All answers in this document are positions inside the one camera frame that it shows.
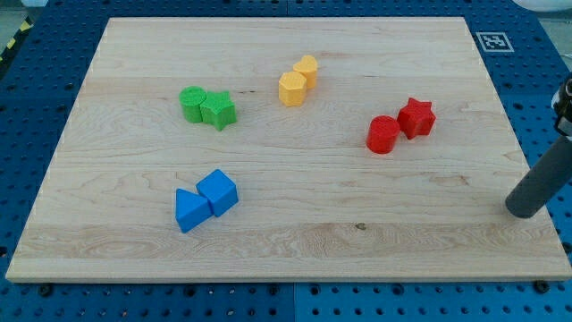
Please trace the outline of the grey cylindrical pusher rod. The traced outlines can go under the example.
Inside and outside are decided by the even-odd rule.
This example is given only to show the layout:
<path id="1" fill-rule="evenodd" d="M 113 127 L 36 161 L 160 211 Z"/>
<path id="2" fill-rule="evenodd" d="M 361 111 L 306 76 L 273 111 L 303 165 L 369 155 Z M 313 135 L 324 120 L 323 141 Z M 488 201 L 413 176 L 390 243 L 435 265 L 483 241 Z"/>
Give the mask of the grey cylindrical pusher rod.
<path id="1" fill-rule="evenodd" d="M 571 140 L 557 138 L 505 199 L 511 215 L 534 216 L 571 179 Z"/>

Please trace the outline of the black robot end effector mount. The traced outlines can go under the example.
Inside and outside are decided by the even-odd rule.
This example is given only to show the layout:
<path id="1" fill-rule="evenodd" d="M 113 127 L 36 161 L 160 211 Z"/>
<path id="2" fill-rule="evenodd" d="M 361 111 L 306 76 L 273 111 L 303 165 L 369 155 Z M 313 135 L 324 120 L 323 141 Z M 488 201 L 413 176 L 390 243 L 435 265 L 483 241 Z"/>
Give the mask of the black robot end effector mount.
<path id="1" fill-rule="evenodd" d="M 556 113 L 554 127 L 563 136 L 571 135 L 571 74 L 560 84 L 552 97 L 551 107 Z"/>

